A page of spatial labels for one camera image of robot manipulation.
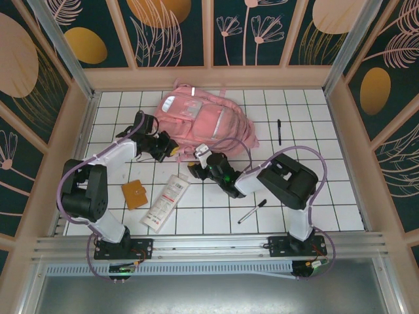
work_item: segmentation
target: enclosure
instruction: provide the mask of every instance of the enclosure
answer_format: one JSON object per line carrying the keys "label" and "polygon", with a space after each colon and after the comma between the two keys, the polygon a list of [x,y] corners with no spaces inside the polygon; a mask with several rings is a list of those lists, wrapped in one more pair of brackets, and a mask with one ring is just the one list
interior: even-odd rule
{"label": "enclosure", "polygon": [[[1,312],[419,312],[418,20],[415,0],[3,1]],[[152,258],[123,285],[94,277],[92,231],[57,210],[64,163],[154,114],[175,81],[240,106],[259,140],[253,167],[298,145],[323,156],[312,222],[335,245],[330,272],[292,280],[293,261],[311,258],[263,248],[291,224],[269,190],[231,198],[190,160],[145,153],[108,178],[107,208],[154,241]],[[286,154],[323,175],[314,154]],[[249,165],[245,152],[228,160]],[[156,233],[140,220],[179,174],[191,185]],[[129,210],[133,180],[148,203]],[[112,262],[93,263],[108,275]]]}

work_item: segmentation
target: black pen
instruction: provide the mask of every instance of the black pen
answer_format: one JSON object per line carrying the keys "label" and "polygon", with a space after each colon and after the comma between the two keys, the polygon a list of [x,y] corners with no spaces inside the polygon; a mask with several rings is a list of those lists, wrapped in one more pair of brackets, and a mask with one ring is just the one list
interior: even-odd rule
{"label": "black pen", "polygon": [[242,219],[240,219],[237,223],[241,224],[243,221],[245,221],[247,218],[249,218],[251,216],[251,214],[253,214],[254,212],[256,212],[259,208],[261,208],[262,206],[264,206],[266,204],[266,200],[263,200],[258,206],[256,206],[255,208],[253,208],[250,212],[248,212],[246,215],[243,216]]}
{"label": "black pen", "polygon": [[281,120],[280,119],[278,119],[278,141],[280,142],[280,146],[281,146],[282,141],[281,141]]}

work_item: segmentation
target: leaf illustration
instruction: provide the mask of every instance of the leaf illustration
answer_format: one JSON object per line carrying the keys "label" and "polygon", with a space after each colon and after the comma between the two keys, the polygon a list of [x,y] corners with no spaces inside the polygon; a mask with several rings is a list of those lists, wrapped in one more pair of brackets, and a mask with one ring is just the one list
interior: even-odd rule
{"label": "leaf illustration", "polygon": [[58,25],[69,26],[82,11],[81,0],[46,0]]}
{"label": "leaf illustration", "polygon": [[392,196],[419,194],[419,124],[408,134],[382,144],[377,159]]}
{"label": "leaf illustration", "polygon": [[400,33],[395,35],[387,44],[383,52],[373,54],[362,61],[383,55],[384,63],[388,67],[409,68],[419,56],[419,32],[414,34]]}
{"label": "leaf illustration", "polygon": [[399,12],[397,26],[405,34],[419,31],[419,0],[406,0]]}
{"label": "leaf illustration", "polygon": [[141,67],[177,66],[182,57],[182,35],[179,22],[172,11],[160,2],[161,13],[151,0],[145,0],[147,10],[139,1],[133,1],[137,16],[142,22],[131,21],[137,33],[135,57]]}

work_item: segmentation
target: grid tile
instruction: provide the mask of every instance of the grid tile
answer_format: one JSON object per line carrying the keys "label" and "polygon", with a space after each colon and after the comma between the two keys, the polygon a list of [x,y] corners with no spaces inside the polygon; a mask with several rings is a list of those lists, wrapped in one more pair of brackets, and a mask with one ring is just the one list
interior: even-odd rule
{"label": "grid tile", "polygon": [[308,109],[313,121],[332,121],[327,105],[309,105]]}
{"label": "grid tile", "polygon": [[313,122],[317,139],[336,139],[335,128],[332,122]]}
{"label": "grid tile", "polygon": [[329,182],[329,188],[335,205],[356,204],[354,191],[349,181]]}
{"label": "grid tile", "polygon": [[133,124],[134,117],[138,112],[138,108],[135,107],[121,107],[119,108],[117,124]]}
{"label": "grid tile", "polygon": [[202,234],[202,208],[177,209],[176,234]]}
{"label": "grid tile", "polygon": [[98,108],[95,124],[115,124],[117,121],[118,108]]}
{"label": "grid tile", "polygon": [[343,159],[342,151],[337,140],[318,141],[318,143],[320,154],[325,159]]}
{"label": "grid tile", "polygon": [[307,103],[309,104],[319,105],[326,103],[323,90],[305,90],[304,93],[306,94]]}
{"label": "grid tile", "polygon": [[266,113],[266,110],[264,110],[264,108],[261,108],[261,106],[246,105],[246,116],[254,122],[268,121],[268,114]]}
{"label": "grid tile", "polygon": [[141,107],[156,107],[162,100],[162,92],[143,92]]}
{"label": "grid tile", "polygon": [[336,216],[339,221],[340,231],[364,230],[358,206],[335,206]]}
{"label": "grid tile", "polygon": [[229,234],[230,209],[228,207],[204,208],[204,233]]}
{"label": "grid tile", "polygon": [[137,107],[141,102],[142,92],[123,92],[120,99],[120,107]]}
{"label": "grid tile", "polygon": [[285,96],[283,90],[265,90],[264,98],[267,105],[285,105]]}
{"label": "grid tile", "polygon": [[100,97],[99,107],[119,107],[120,97],[121,92],[102,93]]}
{"label": "grid tile", "polygon": [[291,122],[294,139],[315,139],[311,122]]}
{"label": "grid tile", "polygon": [[[86,155],[101,152],[116,134],[131,126],[139,106],[145,113],[154,114],[162,96],[168,92],[103,93]],[[219,90],[209,92],[219,94]],[[314,224],[327,231],[364,230],[329,108],[321,90],[227,90],[226,97],[241,105],[242,110],[255,122],[260,147],[251,149],[255,161],[253,166],[285,147],[304,145],[320,151],[326,159],[329,174],[327,184],[314,201]],[[282,121],[281,146],[277,119]],[[300,160],[321,179],[323,167],[312,153],[291,150],[286,154]],[[178,173],[187,175],[191,185],[159,234],[239,234],[288,230],[289,209],[282,207],[267,189],[245,198],[232,199],[213,181],[206,179],[203,183],[193,178],[187,169],[187,162],[178,164],[174,158],[166,158],[159,164],[150,158],[144,154],[124,164],[108,181],[108,207],[133,235],[155,234],[139,221],[158,199],[170,175]],[[246,152],[243,152],[230,158],[230,164],[242,171],[248,165],[248,160]],[[129,211],[121,185],[136,179],[145,187],[149,202]],[[263,199],[267,200],[267,204],[238,225],[237,221]],[[77,225],[68,226],[65,232],[67,235],[90,234],[85,226]]]}
{"label": "grid tile", "polygon": [[132,163],[130,181],[140,180],[142,184],[152,184],[155,172],[155,163]]}
{"label": "grid tile", "polygon": [[262,207],[257,210],[259,232],[285,232],[281,207]]}
{"label": "grid tile", "polygon": [[245,90],[244,101],[246,105],[264,105],[263,90]]}
{"label": "grid tile", "polygon": [[171,175],[179,174],[179,165],[175,162],[162,162],[156,163],[155,165],[155,175],[154,175],[154,184],[166,184]]}
{"label": "grid tile", "polygon": [[288,114],[287,106],[269,105],[269,106],[266,106],[266,108],[268,109],[269,121],[276,122],[278,119],[280,119],[281,122],[289,121],[289,114]]}
{"label": "grid tile", "polygon": [[110,143],[113,139],[115,126],[113,124],[98,124],[92,129],[91,143]]}
{"label": "grid tile", "polygon": [[305,105],[306,97],[303,90],[284,90],[288,105]]}
{"label": "grid tile", "polygon": [[307,106],[288,106],[290,121],[311,121]]}

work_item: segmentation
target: floral wallpaper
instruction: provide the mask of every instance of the floral wallpaper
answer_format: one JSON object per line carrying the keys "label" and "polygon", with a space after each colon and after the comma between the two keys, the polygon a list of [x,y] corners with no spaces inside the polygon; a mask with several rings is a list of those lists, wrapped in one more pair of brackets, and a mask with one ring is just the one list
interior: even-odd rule
{"label": "floral wallpaper", "polygon": [[349,82],[371,140],[419,93],[418,57],[419,0],[401,0]]}
{"label": "floral wallpaper", "polygon": [[118,0],[138,67],[204,65],[201,0]]}
{"label": "floral wallpaper", "polygon": [[213,65],[279,65],[292,0],[214,1]]}
{"label": "floral wallpaper", "polygon": [[11,1],[0,6],[0,105],[49,142],[68,85]]}
{"label": "floral wallpaper", "polygon": [[419,112],[375,154],[405,232],[419,228]]}
{"label": "floral wallpaper", "polygon": [[309,0],[290,65],[331,65],[365,0]]}
{"label": "floral wallpaper", "polygon": [[43,154],[0,118],[0,234],[14,237]]}
{"label": "floral wallpaper", "polygon": [[45,0],[45,3],[83,68],[128,66],[106,0]]}

